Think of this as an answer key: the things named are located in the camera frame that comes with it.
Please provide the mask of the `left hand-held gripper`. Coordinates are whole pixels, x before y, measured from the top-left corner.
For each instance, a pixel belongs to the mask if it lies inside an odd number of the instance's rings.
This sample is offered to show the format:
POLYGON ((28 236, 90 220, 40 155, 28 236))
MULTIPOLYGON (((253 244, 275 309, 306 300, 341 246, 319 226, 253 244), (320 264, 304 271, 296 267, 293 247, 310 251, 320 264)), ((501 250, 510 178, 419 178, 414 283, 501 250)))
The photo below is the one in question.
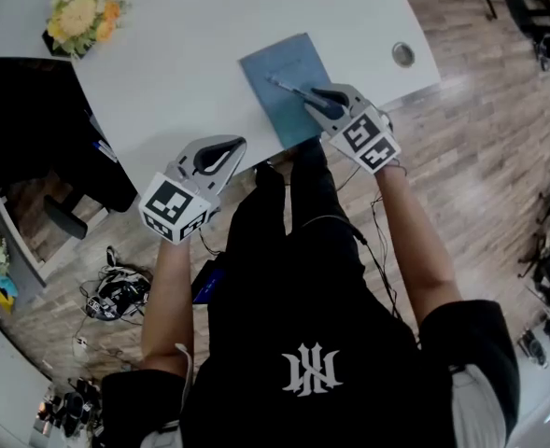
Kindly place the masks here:
POLYGON ((220 199, 211 190, 226 186, 246 149, 244 137, 230 134, 189 143, 150 182, 138 205, 143 223, 169 243, 181 244, 219 212, 220 199))

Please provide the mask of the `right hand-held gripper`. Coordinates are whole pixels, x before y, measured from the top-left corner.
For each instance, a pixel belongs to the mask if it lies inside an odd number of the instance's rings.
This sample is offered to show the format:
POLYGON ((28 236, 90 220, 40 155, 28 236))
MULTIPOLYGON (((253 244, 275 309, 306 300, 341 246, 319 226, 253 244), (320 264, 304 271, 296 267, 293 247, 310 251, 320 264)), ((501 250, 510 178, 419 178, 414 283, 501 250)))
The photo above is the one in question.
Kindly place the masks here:
POLYGON ((312 93, 335 104, 305 103, 304 109, 330 143, 367 173, 376 174, 401 154, 388 120, 355 87, 329 83, 312 93))

